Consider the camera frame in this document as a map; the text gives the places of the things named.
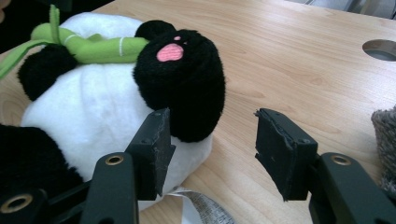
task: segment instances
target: gray fabric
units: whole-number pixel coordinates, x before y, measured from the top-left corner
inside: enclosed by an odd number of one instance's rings
[[[372,115],[377,151],[384,171],[380,187],[396,197],[396,106]]]
[[[190,198],[204,224],[235,223],[231,215],[224,208],[204,194],[190,190],[182,191],[178,194]]]

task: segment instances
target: wood grain surface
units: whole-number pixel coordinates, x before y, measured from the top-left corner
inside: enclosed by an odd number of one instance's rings
[[[353,157],[378,181],[371,115],[395,106],[396,63],[361,46],[395,41],[395,21],[280,0],[116,0],[96,12],[168,21],[217,45],[226,106],[211,155],[183,185],[220,203],[237,223],[312,223],[308,201],[284,203],[254,158],[253,113],[261,107],[300,125],[318,141],[319,154]],[[28,104],[15,74],[0,81],[0,122],[19,125]],[[180,223],[181,206],[167,196],[143,211],[140,223]]]

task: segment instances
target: black plush fur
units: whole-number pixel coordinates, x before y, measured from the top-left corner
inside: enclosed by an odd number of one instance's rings
[[[166,21],[146,21],[137,28],[134,37],[143,37],[150,41],[158,35],[175,30],[175,27]]]
[[[0,125],[0,195],[25,188],[49,197],[82,183],[62,151],[42,130]]]
[[[74,69],[76,59],[66,47],[51,44],[26,58],[18,78],[26,95],[34,101],[56,81],[58,76]]]
[[[180,45],[183,57],[158,61],[158,51],[169,43]],[[173,136],[195,142],[213,132],[224,107],[225,78],[212,41],[196,31],[168,32],[148,43],[138,61],[134,80],[140,93],[150,108],[170,108]]]

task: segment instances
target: panda plush toy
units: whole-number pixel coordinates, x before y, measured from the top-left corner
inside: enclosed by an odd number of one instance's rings
[[[0,125],[0,195],[38,188],[51,198],[89,181],[96,162],[124,151],[147,115],[162,108],[169,108],[176,146],[163,192],[179,186],[208,157],[224,107],[225,77],[214,43],[165,21],[92,12],[60,27],[73,33],[63,42],[117,38],[119,55],[127,38],[143,47],[135,61],[121,63],[82,63],[64,43],[25,59],[18,78],[32,103],[20,127]],[[93,48],[88,58],[98,53],[108,56]],[[139,202],[139,210],[161,198]]]

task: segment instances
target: round hole in table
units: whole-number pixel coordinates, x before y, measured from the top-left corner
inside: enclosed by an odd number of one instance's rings
[[[386,39],[369,40],[362,46],[363,51],[373,58],[396,62],[396,42]]]

